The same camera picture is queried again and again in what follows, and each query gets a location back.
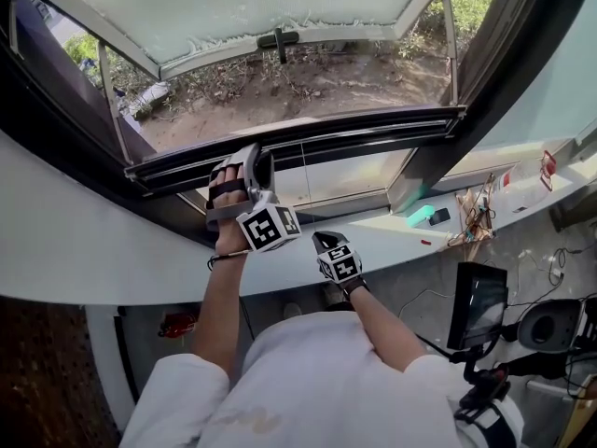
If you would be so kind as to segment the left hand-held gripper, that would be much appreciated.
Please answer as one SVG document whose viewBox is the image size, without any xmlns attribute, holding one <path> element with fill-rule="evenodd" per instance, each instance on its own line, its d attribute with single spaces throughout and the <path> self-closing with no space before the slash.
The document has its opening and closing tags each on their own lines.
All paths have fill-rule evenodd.
<svg viewBox="0 0 597 448">
<path fill-rule="evenodd" d="M 210 183 L 220 169 L 242 166 L 243 180 L 230 181 L 209 187 L 206 204 L 206 222 L 216 230 L 220 219 L 235 218 L 252 251 L 257 253 L 275 250 L 301 235 L 293 207 L 283 205 L 275 193 L 274 158 L 269 150 L 261 151 L 259 143 L 248 145 L 233 153 L 210 174 Z M 247 200 L 214 209 L 213 202 L 224 192 L 241 190 Z"/>
</svg>

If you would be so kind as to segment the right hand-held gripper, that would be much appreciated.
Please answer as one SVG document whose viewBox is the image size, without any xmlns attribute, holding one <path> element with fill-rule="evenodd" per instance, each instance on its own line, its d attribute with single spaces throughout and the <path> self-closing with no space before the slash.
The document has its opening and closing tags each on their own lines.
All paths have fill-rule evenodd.
<svg viewBox="0 0 597 448">
<path fill-rule="evenodd" d="M 348 245 L 348 239 L 340 232 L 315 231 L 312 242 L 319 254 L 317 260 L 323 276 L 340 284 L 360 276 L 360 256 Z"/>
</svg>

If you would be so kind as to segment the person's left hand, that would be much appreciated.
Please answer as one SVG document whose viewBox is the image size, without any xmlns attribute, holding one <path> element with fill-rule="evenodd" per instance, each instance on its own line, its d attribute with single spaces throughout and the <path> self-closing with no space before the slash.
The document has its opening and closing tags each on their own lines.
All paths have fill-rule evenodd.
<svg viewBox="0 0 597 448">
<path fill-rule="evenodd" d="M 212 181 L 209 187 L 219 186 L 230 181 L 244 180 L 242 166 L 228 166 L 219 170 L 216 179 Z M 217 196 L 213 202 L 214 209 L 242 203 L 247 200 L 247 196 L 241 190 L 224 192 Z M 220 219 L 218 221 L 219 235 L 215 244 L 215 253 L 218 256 L 228 255 L 244 251 L 248 248 L 248 243 L 243 235 L 235 218 Z"/>
</svg>

